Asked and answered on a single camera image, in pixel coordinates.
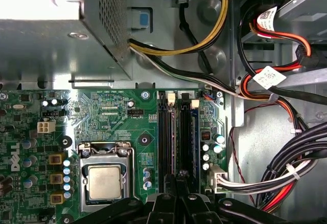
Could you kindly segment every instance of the orange wire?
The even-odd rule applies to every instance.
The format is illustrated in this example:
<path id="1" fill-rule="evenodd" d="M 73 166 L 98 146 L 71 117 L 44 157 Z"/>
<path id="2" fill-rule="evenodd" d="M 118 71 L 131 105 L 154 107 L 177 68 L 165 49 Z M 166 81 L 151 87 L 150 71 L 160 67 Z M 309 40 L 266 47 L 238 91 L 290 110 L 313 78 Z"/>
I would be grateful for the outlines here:
<path id="1" fill-rule="evenodd" d="M 306 46 L 307 56 L 311 56 L 310 44 L 308 43 L 308 41 L 304 37 L 298 36 L 298 35 L 295 35 L 295 34 L 291 34 L 291 33 L 286 33 L 286 32 L 268 31 L 268 30 L 262 28 L 259 24 L 257 24 L 256 26 L 258 27 L 258 29 L 260 29 L 263 32 L 278 34 L 278 35 L 282 35 L 282 36 L 288 36 L 288 37 L 292 37 L 292 38 L 296 38 L 296 39 L 300 40 Z"/>

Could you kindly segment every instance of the screw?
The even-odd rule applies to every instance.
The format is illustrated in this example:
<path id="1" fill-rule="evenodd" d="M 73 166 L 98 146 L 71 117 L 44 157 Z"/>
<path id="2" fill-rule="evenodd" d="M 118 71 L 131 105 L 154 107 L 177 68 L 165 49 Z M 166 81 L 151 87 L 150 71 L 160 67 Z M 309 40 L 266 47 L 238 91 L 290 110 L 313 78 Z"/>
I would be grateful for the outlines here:
<path id="1" fill-rule="evenodd" d="M 225 200 L 225 201 L 223 202 L 223 205 L 224 205 L 224 206 L 232 206 L 233 203 L 232 203 L 231 201 L 229 201 L 229 200 Z"/>
<path id="2" fill-rule="evenodd" d="M 82 151 L 82 156 L 83 156 L 84 158 L 88 158 L 88 157 L 90 156 L 90 152 L 89 152 L 88 150 L 83 150 L 83 151 Z"/>
<path id="3" fill-rule="evenodd" d="M 88 35 L 82 34 L 82 33 L 76 33 L 76 32 L 70 32 L 68 34 L 69 37 L 79 39 L 79 40 L 86 40 L 88 39 Z"/>
<path id="4" fill-rule="evenodd" d="M 170 200 L 172 197 L 170 197 L 169 194 L 164 194 L 164 195 L 162 196 L 162 198 L 163 198 L 163 200 Z"/>
<path id="5" fill-rule="evenodd" d="M 189 195 L 188 198 L 189 198 L 189 200 L 196 200 L 197 196 L 196 195 Z"/>
<path id="6" fill-rule="evenodd" d="M 135 200 L 132 200 L 131 202 L 128 203 L 129 206 L 135 206 L 137 205 L 137 202 Z"/>
<path id="7" fill-rule="evenodd" d="M 143 91 L 141 93 L 141 97 L 145 100 L 147 100 L 150 97 L 150 93 L 148 91 Z"/>
<path id="8" fill-rule="evenodd" d="M 0 93 L 0 100 L 6 100 L 8 98 L 8 95 L 5 93 Z"/>
<path id="9" fill-rule="evenodd" d="M 222 92 L 217 92 L 217 98 L 223 98 L 223 93 Z"/>

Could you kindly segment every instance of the yellow wire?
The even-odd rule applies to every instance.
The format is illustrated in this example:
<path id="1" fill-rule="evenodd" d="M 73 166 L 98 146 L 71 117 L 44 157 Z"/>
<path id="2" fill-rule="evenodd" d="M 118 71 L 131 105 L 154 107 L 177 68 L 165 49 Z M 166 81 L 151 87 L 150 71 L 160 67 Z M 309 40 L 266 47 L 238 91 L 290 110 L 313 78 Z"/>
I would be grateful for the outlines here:
<path id="1" fill-rule="evenodd" d="M 211 30 L 209 35 L 200 43 L 186 48 L 186 49 L 180 49 L 180 50 L 168 50 L 168 51 L 159 51 L 159 50 L 153 50 L 149 48 L 143 48 L 138 45 L 135 45 L 133 43 L 130 43 L 130 46 L 139 50 L 140 52 L 143 52 L 145 54 L 151 54 L 151 55 L 157 55 L 157 56 L 169 56 L 169 55 L 176 55 L 176 54 L 182 54 L 186 53 L 191 50 L 196 50 L 197 48 L 200 48 L 210 42 L 212 39 L 215 38 L 215 36 L 219 33 L 219 31 L 222 29 L 224 22 L 227 17 L 227 9 L 228 9 L 228 0 L 222 0 L 221 4 L 221 12 L 219 14 L 218 20 L 214 26 L 214 28 Z"/>

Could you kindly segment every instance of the cable tie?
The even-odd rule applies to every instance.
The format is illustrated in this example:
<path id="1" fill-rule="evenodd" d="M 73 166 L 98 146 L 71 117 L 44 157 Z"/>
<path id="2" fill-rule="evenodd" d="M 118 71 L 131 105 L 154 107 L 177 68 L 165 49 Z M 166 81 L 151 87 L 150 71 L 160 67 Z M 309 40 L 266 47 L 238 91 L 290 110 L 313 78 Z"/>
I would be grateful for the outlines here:
<path id="1" fill-rule="evenodd" d="M 276 177 L 280 177 L 280 174 L 279 174 L 276 170 L 274 170 L 273 168 L 271 168 L 270 165 L 267 165 L 267 169 L 268 169 L 271 173 L 273 173 Z"/>
<path id="2" fill-rule="evenodd" d="M 293 165 L 287 164 L 286 165 L 286 169 L 288 170 L 288 172 L 290 172 L 291 174 L 294 175 L 294 177 L 299 180 L 300 176 L 297 174 L 295 168 L 293 167 Z"/>
<path id="3" fill-rule="evenodd" d="M 291 128 L 291 134 L 296 134 L 296 133 L 302 133 L 302 129 L 295 129 L 295 128 Z"/>
<path id="4" fill-rule="evenodd" d="M 176 0 L 176 4 L 184 4 L 184 3 L 188 3 L 189 0 Z"/>
<path id="5" fill-rule="evenodd" d="M 279 99 L 279 95 L 272 93 L 269 96 L 269 102 L 276 102 Z"/>

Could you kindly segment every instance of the white label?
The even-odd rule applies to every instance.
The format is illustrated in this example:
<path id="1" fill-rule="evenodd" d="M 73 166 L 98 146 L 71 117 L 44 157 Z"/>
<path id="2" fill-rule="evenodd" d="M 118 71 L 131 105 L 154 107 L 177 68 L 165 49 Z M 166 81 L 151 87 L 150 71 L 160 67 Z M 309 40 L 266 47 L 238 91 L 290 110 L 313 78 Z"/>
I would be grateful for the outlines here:
<path id="1" fill-rule="evenodd" d="M 253 77 L 254 81 L 260 84 L 265 89 L 276 86 L 286 79 L 286 76 L 274 70 L 270 66 L 266 66 L 260 73 Z"/>
<path id="2" fill-rule="evenodd" d="M 256 19 L 256 22 L 258 23 L 259 26 L 261 26 L 262 28 L 268 31 L 275 31 L 274 18 L 276 12 L 277 12 L 277 6 L 260 14 L 259 17 Z"/>

